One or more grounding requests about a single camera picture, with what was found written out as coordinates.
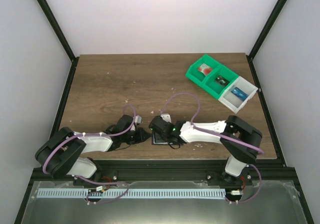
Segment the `black leather card holder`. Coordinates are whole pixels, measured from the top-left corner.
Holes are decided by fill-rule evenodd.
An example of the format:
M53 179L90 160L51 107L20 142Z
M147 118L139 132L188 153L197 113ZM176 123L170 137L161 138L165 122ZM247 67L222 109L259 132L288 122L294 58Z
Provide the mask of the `black leather card holder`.
M152 139L151 139L151 144L152 145L168 145L169 143L161 138L160 135L155 133L154 131L152 132Z

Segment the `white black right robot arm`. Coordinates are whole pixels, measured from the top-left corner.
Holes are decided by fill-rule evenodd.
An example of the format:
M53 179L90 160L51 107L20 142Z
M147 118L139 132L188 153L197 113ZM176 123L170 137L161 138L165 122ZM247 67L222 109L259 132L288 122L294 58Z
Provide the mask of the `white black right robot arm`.
M264 154L260 148L262 133L234 115L214 123L177 121L176 124L156 116L150 122L149 129L161 142L171 147L192 142L222 144L230 153L224 172L233 177L239 177L247 165L255 164L257 156Z

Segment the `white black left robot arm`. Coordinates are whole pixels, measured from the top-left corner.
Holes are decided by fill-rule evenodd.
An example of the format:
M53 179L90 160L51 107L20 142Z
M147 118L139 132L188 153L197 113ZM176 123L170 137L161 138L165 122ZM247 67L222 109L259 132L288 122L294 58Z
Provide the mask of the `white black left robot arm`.
M89 179L98 167L81 155L116 151L123 143L131 146L147 141L151 134L139 126L140 122L140 116L123 115L116 124L99 133L80 133L63 127L36 152L35 159L52 178L79 175Z

